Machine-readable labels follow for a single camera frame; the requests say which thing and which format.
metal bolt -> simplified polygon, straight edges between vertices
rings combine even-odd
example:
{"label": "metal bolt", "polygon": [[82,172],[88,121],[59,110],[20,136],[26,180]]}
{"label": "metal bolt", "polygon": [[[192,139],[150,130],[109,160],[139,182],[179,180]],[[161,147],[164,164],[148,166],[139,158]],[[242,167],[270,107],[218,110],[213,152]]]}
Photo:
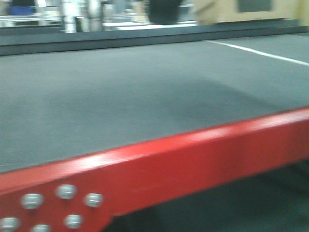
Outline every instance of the metal bolt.
{"label": "metal bolt", "polygon": [[103,196],[98,193],[89,193],[84,198],[84,203],[90,207],[99,207],[103,202]]}
{"label": "metal bolt", "polygon": [[15,217],[5,217],[0,220],[0,229],[3,232],[13,232],[18,229],[20,221]]}
{"label": "metal bolt", "polygon": [[29,193],[22,197],[21,204],[25,209],[36,209],[44,201],[44,197],[38,193]]}
{"label": "metal bolt", "polygon": [[83,217],[77,214],[71,214],[66,217],[64,224],[70,229],[80,228],[83,222]]}
{"label": "metal bolt", "polygon": [[74,185],[60,185],[57,190],[56,194],[61,199],[72,199],[76,193],[76,187]]}
{"label": "metal bolt", "polygon": [[35,225],[31,232],[50,232],[52,231],[49,225]]}

gray surface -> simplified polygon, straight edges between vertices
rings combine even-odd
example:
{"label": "gray surface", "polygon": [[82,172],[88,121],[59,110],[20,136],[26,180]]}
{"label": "gray surface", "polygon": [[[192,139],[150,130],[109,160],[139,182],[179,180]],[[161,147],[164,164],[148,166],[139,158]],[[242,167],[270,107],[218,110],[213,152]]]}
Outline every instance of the gray surface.
{"label": "gray surface", "polygon": [[[308,36],[309,33],[303,33],[299,35]],[[239,38],[220,41],[238,46],[249,47],[277,56],[309,62],[309,41],[308,38],[303,38],[303,36],[284,35],[260,38]]]}
{"label": "gray surface", "polygon": [[0,57],[0,172],[305,106],[308,71],[208,42]]}
{"label": "gray surface", "polygon": [[273,11],[272,0],[238,0],[238,12]]}
{"label": "gray surface", "polygon": [[297,34],[297,35],[300,35],[300,36],[309,36],[309,33],[300,33],[300,34]]}

table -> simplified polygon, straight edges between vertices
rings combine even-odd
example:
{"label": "table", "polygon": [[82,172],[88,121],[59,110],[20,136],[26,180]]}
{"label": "table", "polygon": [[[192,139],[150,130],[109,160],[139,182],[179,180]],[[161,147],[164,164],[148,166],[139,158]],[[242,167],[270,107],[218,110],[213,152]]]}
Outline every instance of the table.
{"label": "table", "polygon": [[0,172],[308,105],[308,34],[217,42],[1,57]]}

red metal frame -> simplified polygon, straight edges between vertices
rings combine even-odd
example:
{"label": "red metal frame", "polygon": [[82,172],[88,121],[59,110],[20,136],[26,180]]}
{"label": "red metal frame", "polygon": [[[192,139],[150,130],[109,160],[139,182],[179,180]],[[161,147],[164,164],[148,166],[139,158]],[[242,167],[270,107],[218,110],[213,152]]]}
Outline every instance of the red metal frame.
{"label": "red metal frame", "polygon": [[[309,107],[0,174],[0,218],[19,218],[19,232],[35,224],[68,232],[64,218],[79,214],[77,231],[98,232],[113,216],[308,157]],[[76,196],[59,199],[61,184],[75,185]],[[91,192],[104,195],[100,207],[84,204]],[[27,193],[42,194],[44,203],[24,209]]]}

